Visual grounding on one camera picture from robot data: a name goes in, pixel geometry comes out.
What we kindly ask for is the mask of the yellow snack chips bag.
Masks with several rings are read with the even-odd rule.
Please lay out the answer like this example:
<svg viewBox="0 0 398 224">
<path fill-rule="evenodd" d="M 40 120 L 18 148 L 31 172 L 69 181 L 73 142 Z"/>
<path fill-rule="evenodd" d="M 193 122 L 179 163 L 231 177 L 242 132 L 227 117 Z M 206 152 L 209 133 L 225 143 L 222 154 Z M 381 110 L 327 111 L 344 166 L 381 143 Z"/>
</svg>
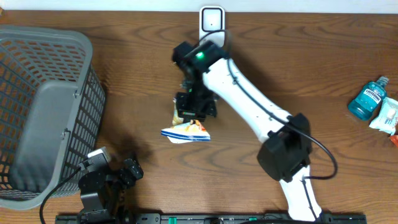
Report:
<svg viewBox="0 0 398 224">
<path fill-rule="evenodd" d="M 184 121 L 180 118 L 177 111 L 177 100 L 173 99 L 174 116 L 172 126 L 161 130 L 161 135 L 167 137 L 171 143 L 183 144 L 190 142 L 211 141 L 210 134 L 197 119 Z"/>
</svg>

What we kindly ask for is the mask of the blue mouthwash bottle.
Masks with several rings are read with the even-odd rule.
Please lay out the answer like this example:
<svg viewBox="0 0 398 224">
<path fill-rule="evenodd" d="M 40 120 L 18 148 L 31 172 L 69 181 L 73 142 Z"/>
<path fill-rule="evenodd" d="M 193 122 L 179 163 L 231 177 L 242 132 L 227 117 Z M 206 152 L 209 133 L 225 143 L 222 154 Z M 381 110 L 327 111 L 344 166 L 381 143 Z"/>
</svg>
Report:
<svg viewBox="0 0 398 224">
<path fill-rule="evenodd" d="M 349 111 L 360 120 L 369 120 L 374 110 L 387 96 L 385 87 L 388 83 L 389 79 L 385 76 L 379 77 L 375 82 L 367 83 L 358 96 L 349 103 Z"/>
</svg>

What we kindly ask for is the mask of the mint green wipes pack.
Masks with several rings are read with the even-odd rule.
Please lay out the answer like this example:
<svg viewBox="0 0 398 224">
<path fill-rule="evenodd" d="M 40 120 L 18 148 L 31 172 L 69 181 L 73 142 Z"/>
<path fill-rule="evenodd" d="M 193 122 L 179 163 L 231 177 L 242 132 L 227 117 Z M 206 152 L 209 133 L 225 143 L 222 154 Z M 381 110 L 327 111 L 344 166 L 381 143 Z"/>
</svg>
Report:
<svg viewBox="0 0 398 224">
<path fill-rule="evenodd" d="M 386 97 L 383 99 L 379 114 L 374 118 L 369 127 L 378 129 L 387 134 L 395 135 L 397 125 L 397 101 Z"/>
</svg>

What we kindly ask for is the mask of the red orange chocolate bar wrapper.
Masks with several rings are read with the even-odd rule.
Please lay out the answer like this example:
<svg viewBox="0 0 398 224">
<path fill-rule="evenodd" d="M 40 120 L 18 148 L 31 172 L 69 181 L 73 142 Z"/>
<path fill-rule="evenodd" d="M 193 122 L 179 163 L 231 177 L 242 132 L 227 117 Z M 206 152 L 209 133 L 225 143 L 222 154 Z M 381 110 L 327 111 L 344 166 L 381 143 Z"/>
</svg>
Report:
<svg viewBox="0 0 398 224">
<path fill-rule="evenodd" d="M 395 146 L 398 147 L 398 135 L 392 135 L 389 139 L 394 143 Z"/>
</svg>

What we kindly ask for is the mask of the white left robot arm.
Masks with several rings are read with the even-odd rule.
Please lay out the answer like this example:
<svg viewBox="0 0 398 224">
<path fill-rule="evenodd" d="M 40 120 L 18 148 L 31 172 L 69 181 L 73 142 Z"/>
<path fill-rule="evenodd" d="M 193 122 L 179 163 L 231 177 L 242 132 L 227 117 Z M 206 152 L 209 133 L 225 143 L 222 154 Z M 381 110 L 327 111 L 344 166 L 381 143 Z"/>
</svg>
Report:
<svg viewBox="0 0 398 224">
<path fill-rule="evenodd" d="M 135 223 L 134 215 L 124 203 L 124 193 L 143 178 L 144 172 L 133 157 L 124 160 L 124 166 L 112 170 L 104 153 L 84 160 L 80 167 L 80 199 L 83 209 L 77 223 Z"/>
</svg>

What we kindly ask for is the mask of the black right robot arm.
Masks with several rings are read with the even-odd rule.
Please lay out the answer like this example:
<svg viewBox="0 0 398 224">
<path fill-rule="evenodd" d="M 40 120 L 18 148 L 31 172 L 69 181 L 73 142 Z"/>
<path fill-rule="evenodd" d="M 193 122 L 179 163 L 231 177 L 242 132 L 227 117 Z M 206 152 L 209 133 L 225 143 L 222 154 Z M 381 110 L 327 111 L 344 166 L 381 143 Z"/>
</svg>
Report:
<svg viewBox="0 0 398 224">
<path fill-rule="evenodd" d="M 215 96 L 222 98 L 262 144 L 257 160 L 280 183 L 290 218 L 319 221 L 322 210 L 305 180 L 312 151 L 308 119 L 292 116 L 268 99 L 243 75 L 230 53 L 212 41 L 198 46 L 182 42 L 174 48 L 172 61 L 185 75 L 186 91 L 176 95 L 178 116 L 203 122 L 217 115 Z"/>
</svg>

